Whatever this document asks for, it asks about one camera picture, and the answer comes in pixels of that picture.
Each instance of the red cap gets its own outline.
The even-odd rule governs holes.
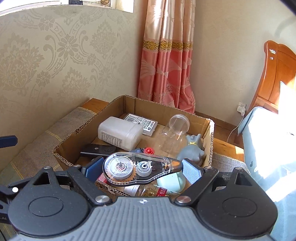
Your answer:
[[[145,154],[154,154],[154,149],[151,148],[151,147],[146,147],[146,148],[144,149],[144,153],[145,153]]]

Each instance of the clear plastic case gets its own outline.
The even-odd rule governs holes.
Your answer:
[[[159,177],[182,170],[181,161],[169,157],[116,152],[105,160],[103,173],[107,180],[117,186],[143,185]]]
[[[138,125],[142,125],[143,126],[143,135],[146,136],[152,136],[156,126],[157,126],[157,121],[154,120],[150,120],[147,118],[144,118],[142,116],[138,116],[132,113],[128,113],[126,115],[126,117],[124,118],[124,120],[132,122],[132,123],[136,123]]]

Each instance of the power cord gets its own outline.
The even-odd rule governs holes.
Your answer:
[[[242,116],[242,120],[244,119],[244,115],[245,115],[245,113],[246,113],[246,109],[245,108],[242,108],[241,109],[241,111],[240,111],[240,113],[241,113],[241,116]],[[231,133],[236,129],[236,128],[238,128],[239,127],[239,125],[241,124],[241,122],[238,124],[238,126],[237,127],[235,127],[231,132],[230,132],[230,134],[229,134],[229,136],[228,136],[228,138],[227,138],[227,141],[226,141],[226,143],[228,143],[228,139],[229,139],[229,137],[230,137],[230,135],[231,135]]]

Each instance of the patterned wallpaper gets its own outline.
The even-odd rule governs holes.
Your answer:
[[[0,149],[0,170],[89,98],[136,95],[145,6],[51,6],[0,17],[0,136],[19,140]]]

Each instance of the cardboard box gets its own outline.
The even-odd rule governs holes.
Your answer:
[[[157,155],[162,154],[161,151],[155,147],[155,143],[163,127],[169,122],[173,115],[185,115],[190,121],[190,128],[187,133],[190,135],[202,134],[203,146],[207,154],[203,166],[210,166],[212,164],[214,139],[214,122],[212,120],[190,114],[177,108],[124,95],[110,102],[101,112],[68,135],[55,147],[53,155],[61,167],[65,170],[75,164],[83,165],[85,162],[88,162],[89,160],[87,158],[80,157],[80,151],[83,146],[89,143],[108,145],[97,137],[99,124],[110,116],[123,119],[128,113],[133,113],[158,122],[153,135],[151,137],[142,135],[142,139],[137,145],[137,147],[141,148],[153,147]],[[186,140],[183,138],[181,147],[185,145]],[[116,189],[109,187],[105,183],[97,183],[97,185],[107,190],[109,193],[114,192],[115,195],[125,195],[123,192],[117,192]]]

